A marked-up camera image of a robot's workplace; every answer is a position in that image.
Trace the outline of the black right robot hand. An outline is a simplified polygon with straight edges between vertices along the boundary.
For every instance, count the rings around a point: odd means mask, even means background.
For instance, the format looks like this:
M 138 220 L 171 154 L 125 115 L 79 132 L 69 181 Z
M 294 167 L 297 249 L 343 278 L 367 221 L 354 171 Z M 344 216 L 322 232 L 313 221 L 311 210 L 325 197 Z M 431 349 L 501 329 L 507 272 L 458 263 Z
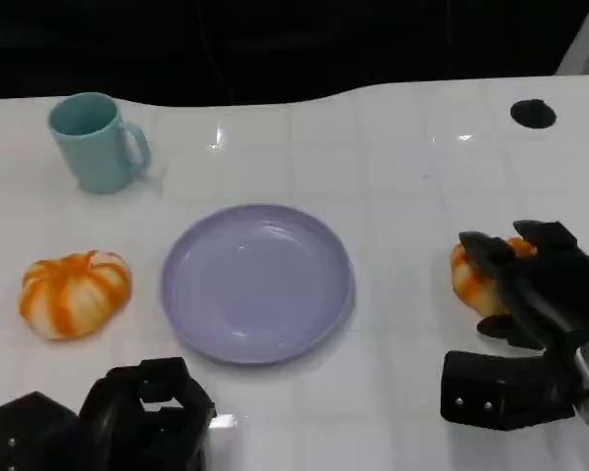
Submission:
M 494 284 L 502 303 L 481 334 L 533 350 L 576 348 L 589 342 L 589 255 L 560 222 L 518 220 L 513 227 L 529 255 L 518 255 L 500 237 L 459 234 L 468 261 Z

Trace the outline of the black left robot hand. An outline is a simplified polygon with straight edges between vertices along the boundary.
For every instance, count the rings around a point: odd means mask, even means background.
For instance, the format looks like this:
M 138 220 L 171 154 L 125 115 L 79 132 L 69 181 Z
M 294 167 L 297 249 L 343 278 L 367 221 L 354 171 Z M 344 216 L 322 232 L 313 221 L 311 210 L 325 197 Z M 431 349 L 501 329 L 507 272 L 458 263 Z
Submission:
M 115 367 L 79 413 L 101 470 L 202 470 L 216 405 L 181 357 Z

